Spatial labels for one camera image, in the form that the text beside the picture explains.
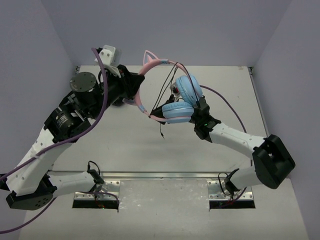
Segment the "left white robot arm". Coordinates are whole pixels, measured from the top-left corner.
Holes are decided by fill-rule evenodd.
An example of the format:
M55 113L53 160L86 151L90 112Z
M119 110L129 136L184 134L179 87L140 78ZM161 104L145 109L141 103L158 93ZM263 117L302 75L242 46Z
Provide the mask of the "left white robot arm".
M0 187L9 192L8 206L34 211L59 196L98 193L105 182L97 170L53 175L52 167L64 151L98 124L111 104L120 98L132 100L144 79L142 73L130 72L124 65L114 70L103 67L98 75L75 74L69 82L70 92L45 120L30 150L15 169L1 175Z

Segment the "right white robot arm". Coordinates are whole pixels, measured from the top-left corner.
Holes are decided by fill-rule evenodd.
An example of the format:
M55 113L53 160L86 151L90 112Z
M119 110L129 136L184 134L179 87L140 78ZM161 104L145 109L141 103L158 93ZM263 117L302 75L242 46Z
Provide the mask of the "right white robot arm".
M277 189L296 166L278 136L255 136L227 126L210 115L210 107L204 97L196 104L168 101L152 110L151 115L168 124L192 123L201 140L228 147L253 161L252 166L237 168L222 181L221 190L230 196L255 185Z

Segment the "pink blue cat-ear headphones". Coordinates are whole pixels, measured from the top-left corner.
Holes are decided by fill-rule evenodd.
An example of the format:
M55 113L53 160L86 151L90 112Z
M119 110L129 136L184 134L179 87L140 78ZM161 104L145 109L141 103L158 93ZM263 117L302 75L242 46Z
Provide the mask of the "pink blue cat-ear headphones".
M194 108L199 105L200 98L203 96L203 91L197 79L188 72L182 63L159 58L148 50L144 52L143 67L138 74L144 76L148 71L159 65L173 65L173 70L180 69L185 73L185 75L177 78L175 82L169 82L171 91L169 99L163 105L155 106L151 113L143 106L139 92L136 93L133 100L125 99L123 102L137 106L143 114L161 124L189 122L194 114Z

